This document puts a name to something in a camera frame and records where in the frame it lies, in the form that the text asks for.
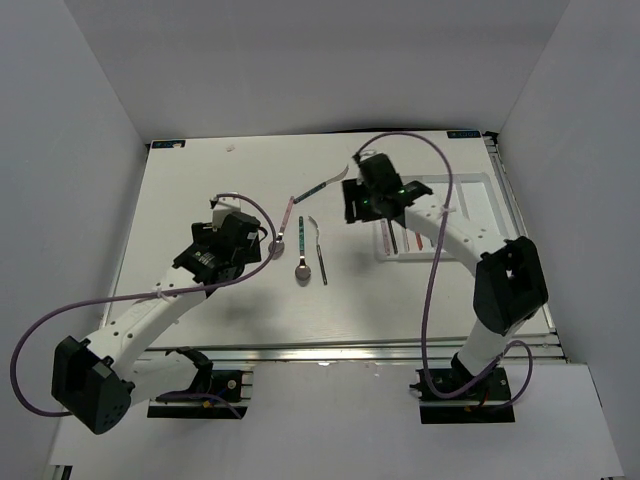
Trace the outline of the pink handled knife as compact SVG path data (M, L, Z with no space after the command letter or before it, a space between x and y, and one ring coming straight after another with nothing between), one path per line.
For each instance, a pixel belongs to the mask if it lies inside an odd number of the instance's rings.
M381 220L380 224L381 224L381 236L382 236L382 242L383 242L385 255L386 256L390 256L391 253L392 253L392 245L391 245L391 242L390 242L387 222L385 220Z

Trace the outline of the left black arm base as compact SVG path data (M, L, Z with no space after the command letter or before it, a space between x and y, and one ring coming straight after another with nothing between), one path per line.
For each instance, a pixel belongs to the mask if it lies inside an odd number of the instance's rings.
M204 353L191 347L169 350L196 369L185 390L163 393L150 401L147 417L152 419L241 420L248 410L253 386L249 370L216 369Z

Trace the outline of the green handled spoon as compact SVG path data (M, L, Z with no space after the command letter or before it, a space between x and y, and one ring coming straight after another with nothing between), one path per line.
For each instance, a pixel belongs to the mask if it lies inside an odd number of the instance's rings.
M305 226L304 218L298 217L298 251L299 262L295 268L294 274L297 282L301 285L305 285L311 278L311 269L306 262L306 248L305 248Z

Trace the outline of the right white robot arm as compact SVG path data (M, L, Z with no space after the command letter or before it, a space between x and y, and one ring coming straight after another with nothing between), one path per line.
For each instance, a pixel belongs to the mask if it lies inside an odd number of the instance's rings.
M453 390L472 399L484 391L484 371L549 294L537 248L525 236L508 239L468 220L418 180L404 183L385 154L356 161L355 180L342 182L347 223L385 218L430 239L474 278L476 322L454 357Z

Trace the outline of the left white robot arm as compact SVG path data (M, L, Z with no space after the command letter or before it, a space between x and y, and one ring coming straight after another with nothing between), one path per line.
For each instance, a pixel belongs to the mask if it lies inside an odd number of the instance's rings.
M195 223L192 244L179 254L149 299L78 341L67 337L54 352L52 395L92 433L113 428L127 410L165 394L191 399L211 387L213 363L192 347L157 360L141 354L171 325L209 297L207 286L239 278L261 260L258 219L236 211L217 226Z

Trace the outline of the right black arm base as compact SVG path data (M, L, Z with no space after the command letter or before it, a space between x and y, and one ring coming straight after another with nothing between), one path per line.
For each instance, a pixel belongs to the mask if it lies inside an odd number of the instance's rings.
M418 399L423 425L508 424L515 422L512 393L504 368L495 367L484 379L464 393L443 399L435 395L423 369L416 371L409 391Z

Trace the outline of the pink handled spoon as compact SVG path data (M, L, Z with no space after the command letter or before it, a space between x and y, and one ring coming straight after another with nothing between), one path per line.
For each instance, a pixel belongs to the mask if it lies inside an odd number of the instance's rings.
M294 203L295 197L291 196L284 211L276 238L269 245L269 253L273 255L273 259L279 258L284 252L284 233L288 225Z

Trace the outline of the left blue corner label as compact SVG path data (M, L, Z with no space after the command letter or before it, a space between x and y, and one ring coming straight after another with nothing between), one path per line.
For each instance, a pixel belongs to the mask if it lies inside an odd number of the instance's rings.
M150 144L151 149L174 149L184 148L186 145L185 140L156 140Z

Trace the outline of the floral handled knife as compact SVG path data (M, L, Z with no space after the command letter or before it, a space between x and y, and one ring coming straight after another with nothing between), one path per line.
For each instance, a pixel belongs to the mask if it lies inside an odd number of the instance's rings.
M394 255L398 255L399 254L399 249L398 249L398 243L397 243L397 239L396 239L393 223L392 223L391 220L388 220L387 223L388 223L388 229L389 229L389 237L390 237L390 241L391 241L391 245L392 245L392 249L393 249Z

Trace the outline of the white divided utensil tray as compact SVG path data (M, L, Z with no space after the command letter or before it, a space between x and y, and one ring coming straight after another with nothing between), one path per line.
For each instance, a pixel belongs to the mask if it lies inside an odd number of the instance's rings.
M498 197L493 189L490 177L486 173L467 173L453 175L453 191L450 205L467 220L470 220L489 231L509 235L507 224L498 203ZM436 243L430 238L422 236L424 249L418 250L415 233L408 233L410 252L405 252L402 238L402 227L393 222L398 243L399 254L385 255L381 224L377 221L373 227L374 257L380 262L431 262L435 254Z

